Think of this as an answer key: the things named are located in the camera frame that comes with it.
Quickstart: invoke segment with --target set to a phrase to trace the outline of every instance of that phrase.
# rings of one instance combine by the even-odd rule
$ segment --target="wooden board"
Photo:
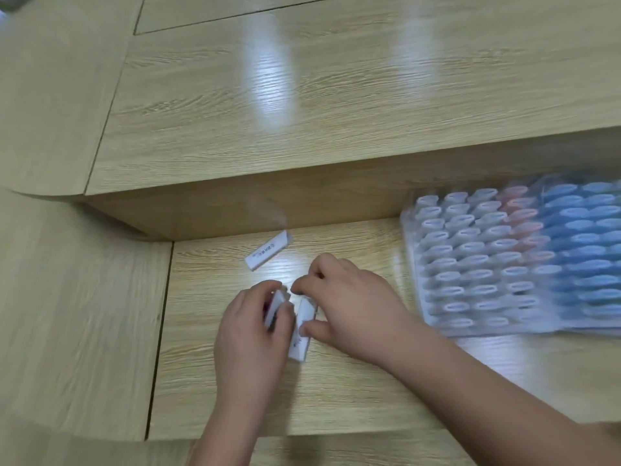
[[[82,194],[142,0],[30,0],[0,17],[0,186]]]
[[[144,440],[171,243],[2,189],[0,212],[0,400],[54,430]]]
[[[318,0],[145,0],[137,34]]]
[[[324,0],[134,37],[87,193],[619,125],[620,9]]]
[[[150,438],[197,438],[215,401],[213,342],[222,311],[240,289],[274,278],[290,285],[322,251],[385,276],[414,309],[396,219],[291,231],[293,242],[250,272],[244,256],[273,234],[175,243]],[[615,369],[621,340],[580,336],[496,337],[463,342],[513,382],[580,422],[621,420]],[[269,409],[264,435],[434,429],[438,422],[377,368],[311,342],[291,362]]]
[[[553,170],[621,175],[621,128],[88,196],[147,234],[190,240],[398,216],[419,195]]]

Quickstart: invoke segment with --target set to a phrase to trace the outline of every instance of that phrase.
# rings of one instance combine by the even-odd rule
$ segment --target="eraser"
[[[289,242],[291,242],[291,234],[284,230],[244,258],[246,265],[248,265],[250,271],[255,271],[259,266],[289,245]]]
[[[317,313],[317,306],[312,299],[303,297],[298,306],[298,313],[296,314],[296,325],[293,329],[293,335],[291,335],[291,344],[289,345],[289,358],[304,362],[306,360],[306,352],[309,348],[309,337],[300,336],[300,327],[306,321],[312,321],[315,319]]]
[[[265,313],[265,317],[263,318],[263,325],[268,329],[274,323],[274,318],[276,317],[276,311],[280,307],[281,304],[289,301],[291,295],[287,292],[286,289],[276,289],[274,292],[274,297],[269,304],[268,310]]]

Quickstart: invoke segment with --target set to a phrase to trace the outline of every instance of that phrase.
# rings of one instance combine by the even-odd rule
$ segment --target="finger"
[[[349,270],[351,272],[359,270],[359,267],[354,265],[350,260],[347,260],[347,258],[339,258],[338,261],[346,270]]]
[[[326,321],[306,321],[300,327],[300,335],[303,337],[311,337],[322,344],[334,346],[334,336],[330,329],[330,324]]]
[[[246,297],[247,292],[248,292],[248,289],[244,289],[243,291],[240,291],[239,293],[237,293],[237,295],[229,303],[227,308],[224,309],[224,314],[222,314],[222,317],[225,317],[229,314],[236,313],[239,310],[239,308],[242,306],[242,304],[244,303],[244,298]]]
[[[319,299],[323,290],[325,289],[326,282],[313,274],[305,274],[301,276],[291,285],[291,292],[293,294],[300,294],[313,298],[316,302],[321,304]]]
[[[266,280],[256,283],[248,290],[244,297],[244,303],[239,309],[240,313],[249,312],[256,314],[263,321],[263,305],[268,301],[276,289],[282,288],[283,283],[274,280]]]
[[[322,253],[310,264],[309,274],[319,278],[332,278],[343,272],[343,265],[331,253]]]
[[[289,347],[295,323],[296,314],[293,311],[293,304],[290,302],[281,304],[276,311],[276,325],[272,334],[277,344]]]

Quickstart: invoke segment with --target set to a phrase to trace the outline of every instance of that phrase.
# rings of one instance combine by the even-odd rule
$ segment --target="wooden shelf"
[[[244,256],[273,234],[175,243],[150,439],[197,438],[215,401],[213,341],[222,311],[265,279],[290,285],[320,252],[386,277],[415,310],[397,219],[299,228],[257,271]],[[621,340],[578,335],[472,338],[460,344],[493,369],[580,422],[621,421]],[[263,435],[434,429],[428,414],[380,370],[315,341],[304,365],[290,362]]]

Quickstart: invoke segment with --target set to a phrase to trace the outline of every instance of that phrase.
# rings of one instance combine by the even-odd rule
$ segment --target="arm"
[[[263,326],[263,307],[280,282],[239,293],[224,311],[213,356],[217,398],[190,466],[247,466],[269,402],[281,378],[295,322],[293,306],[278,309],[276,326]]]
[[[480,466],[621,464],[621,453],[510,383],[408,312],[382,277],[323,254],[292,291],[327,322],[302,326],[354,358],[388,371],[417,395]]]

